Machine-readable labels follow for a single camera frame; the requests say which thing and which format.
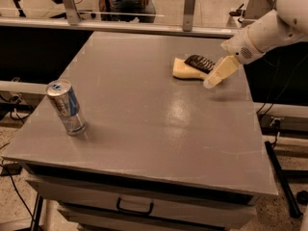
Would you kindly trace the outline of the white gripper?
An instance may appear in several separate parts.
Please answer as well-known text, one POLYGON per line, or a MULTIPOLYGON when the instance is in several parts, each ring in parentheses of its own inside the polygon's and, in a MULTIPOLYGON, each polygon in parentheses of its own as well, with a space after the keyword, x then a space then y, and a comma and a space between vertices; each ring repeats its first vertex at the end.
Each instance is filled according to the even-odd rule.
POLYGON ((254 45, 247 29, 242 29, 232 38, 224 41, 221 47, 231 56, 218 60, 203 82, 206 89, 215 87, 231 76, 238 70, 240 64, 251 64, 264 56, 264 53, 254 45))

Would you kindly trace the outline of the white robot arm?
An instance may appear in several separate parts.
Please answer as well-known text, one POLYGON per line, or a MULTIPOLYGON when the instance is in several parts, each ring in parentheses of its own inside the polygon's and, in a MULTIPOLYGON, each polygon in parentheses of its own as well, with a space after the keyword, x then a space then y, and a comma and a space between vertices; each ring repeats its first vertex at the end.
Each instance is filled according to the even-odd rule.
POLYGON ((305 41, 307 36, 308 0, 276 0, 273 10, 221 44, 227 56, 218 60, 203 86, 211 89, 240 64, 251 64, 270 50, 305 41))

